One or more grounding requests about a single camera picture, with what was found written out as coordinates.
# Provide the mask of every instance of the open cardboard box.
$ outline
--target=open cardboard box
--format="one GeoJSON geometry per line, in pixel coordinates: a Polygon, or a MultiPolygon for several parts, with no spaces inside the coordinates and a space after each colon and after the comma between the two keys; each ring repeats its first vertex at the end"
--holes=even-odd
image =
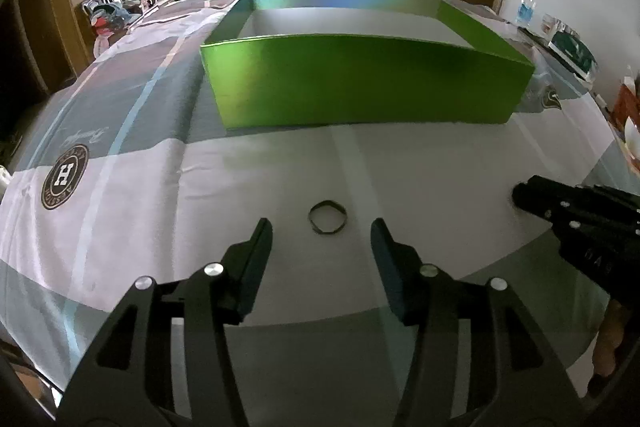
{"type": "Polygon", "coordinates": [[[227,128],[504,123],[534,71],[443,0],[238,0],[201,51],[227,128]]]}

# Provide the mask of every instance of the printed logo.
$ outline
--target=printed logo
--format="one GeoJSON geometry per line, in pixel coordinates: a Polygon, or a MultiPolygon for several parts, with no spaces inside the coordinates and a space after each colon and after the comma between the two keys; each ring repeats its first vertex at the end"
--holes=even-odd
{"type": "Polygon", "coordinates": [[[56,161],[42,186],[42,204],[47,210],[58,208],[71,197],[89,161],[89,149],[76,144],[56,161]]]}
{"type": "Polygon", "coordinates": [[[62,147],[68,146],[73,142],[77,142],[78,140],[81,140],[83,138],[88,138],[89,143],[96,143],[108,130],[108,127],[102,127],[101,129],[95,131],[77,132],[65,138],[65,140],[62,142],[62,147]]]}

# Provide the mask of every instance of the finger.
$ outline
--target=finger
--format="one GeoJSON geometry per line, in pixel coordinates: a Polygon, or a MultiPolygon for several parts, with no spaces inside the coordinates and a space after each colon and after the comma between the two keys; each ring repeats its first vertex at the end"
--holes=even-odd
{"type": "Polygon", "coordinates": [[[596,341],[591,360],[593,361],[593,372],[596,375],[607,378],[616,370],[615,348],[605,341],[596,341]]]}
{"type": "Polygon", "coordinates": [[[616,348],[622,344],[630,316],[631,311],[619,302],[614,299],[609,301],[593,349],[593,370],[597,375],[610,377],[616,370],[616,348]]]}

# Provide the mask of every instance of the water bottle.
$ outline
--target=water bottle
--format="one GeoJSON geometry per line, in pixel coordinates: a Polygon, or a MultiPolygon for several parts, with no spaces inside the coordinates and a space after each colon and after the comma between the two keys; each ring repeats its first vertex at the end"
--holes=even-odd
{"type": "Polygon", "coordinates": [[[529,26],[531,18],[533,17],[533,10],[536,9],[536,0],[522,0],[520,8],[518,9],[518,17],[516,18],[516,24],[518,26],[529,26]]]}

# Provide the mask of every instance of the wooden cabinet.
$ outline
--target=wooden cabinet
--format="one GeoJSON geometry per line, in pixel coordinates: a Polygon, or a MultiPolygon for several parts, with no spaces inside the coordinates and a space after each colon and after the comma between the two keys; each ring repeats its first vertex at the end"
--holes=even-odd
{"type": "Polygon", "coordinates": [[[47,91],[56,92],[75,79],[65,54],[51,0],[18,0],[20,18],[47,91]]]}
{"type": "Polygon", "coordinates": [[[11,133],[21,113],[45,100],[48,91],[27,41],[18,0],[0,5],[0,42],[4,64],[0,74],[0,140],[11,133]]]}

